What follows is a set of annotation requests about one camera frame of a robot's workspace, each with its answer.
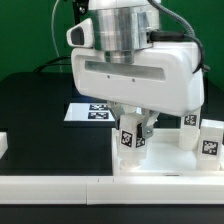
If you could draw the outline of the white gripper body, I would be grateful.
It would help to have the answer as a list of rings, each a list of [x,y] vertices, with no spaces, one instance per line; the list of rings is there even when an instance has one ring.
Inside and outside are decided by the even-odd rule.
[[[198,60],[192,42],[156,42],[137,51],[132,64],[107,63],[94,49],[76,48],[71,55],[80,94],[179,117],[204,103]]]

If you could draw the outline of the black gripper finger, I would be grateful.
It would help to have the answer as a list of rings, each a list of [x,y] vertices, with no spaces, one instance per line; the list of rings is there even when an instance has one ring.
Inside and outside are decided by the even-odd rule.
[[[154,124],[157,121],[159,112],[148,109],[142,109],[143,121],[141,123],[142,137],[148,139],[153,136]]]
[[[123,105],[117,102],[108,101],[107,106],[115,119],[115,128],[120,128],[120,117],[125,113]]]

